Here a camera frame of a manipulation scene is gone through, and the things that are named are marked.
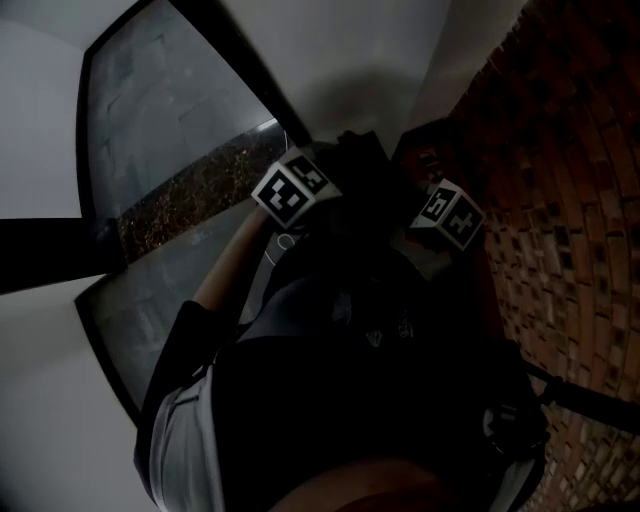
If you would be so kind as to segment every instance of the paved floor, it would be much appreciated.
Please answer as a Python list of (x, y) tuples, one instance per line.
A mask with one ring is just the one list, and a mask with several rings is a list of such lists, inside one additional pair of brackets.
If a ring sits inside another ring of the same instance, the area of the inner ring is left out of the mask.
[[(85, 297), (116, 370), (138, 407), (180, 305), (193, 297), (253, 204), (244, 201), (199, 224)], [(267, 252), (274, 261), (282, 256), (275, 236)], [(272, 268), (264, 257), (241, 322), (253, 320), (258, 313)]]
[(93, 58), (89, 165), (97, 214), (119, 217), (158, 185), (271, 114), (167, 0)]

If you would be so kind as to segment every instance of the black strap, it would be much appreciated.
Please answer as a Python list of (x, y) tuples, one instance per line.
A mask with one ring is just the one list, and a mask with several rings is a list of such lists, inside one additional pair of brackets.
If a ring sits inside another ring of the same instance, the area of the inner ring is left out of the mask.
[(529, 375), (547, 383), (540, 395), (541, 403), (550, 405), (555, 402), (601, 423), (640, 435), (640, 405), (565, 382), (529, 362), (525, 361), (525, 365)]

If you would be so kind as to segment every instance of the white cube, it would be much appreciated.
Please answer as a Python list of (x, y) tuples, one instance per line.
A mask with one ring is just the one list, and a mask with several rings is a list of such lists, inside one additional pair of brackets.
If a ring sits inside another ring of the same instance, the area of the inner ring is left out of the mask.
[(411, 228), (436, 229), (460, 250), (466, 249), (485, 220), (485, 213), (464, 190), (442, 180)]
[(288, 228), (315, 203), (342, 195), (299, 148), (273, 163), (251, 196)]

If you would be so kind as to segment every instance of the brick wall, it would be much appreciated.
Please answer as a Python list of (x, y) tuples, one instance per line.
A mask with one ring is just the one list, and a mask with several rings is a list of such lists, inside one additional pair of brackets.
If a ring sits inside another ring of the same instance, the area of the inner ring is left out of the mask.
[[(640, 2), (530, 2), (450, 118), (507, 337), (549, 372), (639, 401)], [(640, 438), (562, 409), (525, 510), (640, 497)]]

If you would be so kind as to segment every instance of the black and white pattern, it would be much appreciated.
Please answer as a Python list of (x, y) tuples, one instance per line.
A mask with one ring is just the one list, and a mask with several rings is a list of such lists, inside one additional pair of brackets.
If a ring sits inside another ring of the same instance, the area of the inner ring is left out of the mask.
[(464, 196), (460, 196), (442, 223), (442, 229), (464, 247), (471, 240), (482, 221), (482, 213)]
[(295, 176), (302, 181), (313, 194), (320, 192), (327, 183), (327, 179), (304, 156), (299, 156), (285, 164)]
[(427, 206), (425, 206), (424, 210), (422, 210), (421, 215), (430, 219), (434, 222), (437, 222), (438, 219), (445, 212), (449, 203), (456, 195), (454, 190), (449, 190), (446, 188), (438, 188), (435, 193), (429, 199)]
[(286, 224), (310, 201), (284, 172), (277, 170), (258, 193), (271, 214)]

